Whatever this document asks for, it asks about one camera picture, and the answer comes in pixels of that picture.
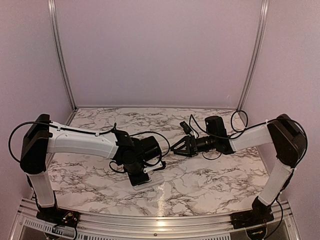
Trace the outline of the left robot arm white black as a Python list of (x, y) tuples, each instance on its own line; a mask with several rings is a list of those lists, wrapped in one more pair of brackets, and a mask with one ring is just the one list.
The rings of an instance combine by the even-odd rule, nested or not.
[(23, 137), (21, 156), (15, 161), (28, 176), (39, 208), (53, 223), (60, 222), (64, 215), (62, 209), (58, 208), (51, 186), (47, 154), (72, 153), (113, 160), (123, 167), (136, 191), (164, 183), (164, 177), (156, 173), (165, 166), (163, 154), (153, 136), (134, 138), (115, 126), (107, 131), (65, 126), (51, 121), (48, 114), (41, 114), (36, 121), (18, 125), (12, 133), (26, 125), (30, 128)]

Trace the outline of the white remote control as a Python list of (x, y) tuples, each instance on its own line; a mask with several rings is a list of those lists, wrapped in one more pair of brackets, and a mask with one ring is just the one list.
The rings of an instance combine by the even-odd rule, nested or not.
[(165, 179), (161, 173), (153, 173), (149, 176), (149, 181), (140, 185), (133, 186), (132, 188), (135, 191), (145, 191), (153, 187), (162, 185), (165, 182)]

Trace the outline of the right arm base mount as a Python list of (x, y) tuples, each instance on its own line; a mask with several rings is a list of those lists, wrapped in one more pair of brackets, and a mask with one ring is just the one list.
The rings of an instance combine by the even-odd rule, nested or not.
[(254, 214), (253, 210), (235, 212), (230, 215), (230, 218), (231, 224), (234, 229), (263, 225), (275, 219), (271, 210), (268, 210), (266, 213), (263, 213), (262, 215)]

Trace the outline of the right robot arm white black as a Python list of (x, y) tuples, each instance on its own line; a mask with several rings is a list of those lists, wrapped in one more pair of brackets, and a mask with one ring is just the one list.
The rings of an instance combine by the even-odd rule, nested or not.
[(206, 135), (197, 136), (191, 124), (181, 122), (185, 136), (170, 150), (179, 156), (194, 157), (199, 153), (215, 150), (222, 155), (232, 155), (247, 149), (273, 148), (275, 162), (262, 191), (252, 203), (247, 219), (258, 224), (267, 216), (267, 209), (277, 200), (288, 186), (308, 150), (308, 137), (305, 129), (287, 114), (281, 114), (271, 120), (246, 126), (228, 135), (222, 117), (213, 115), (205, 118)]

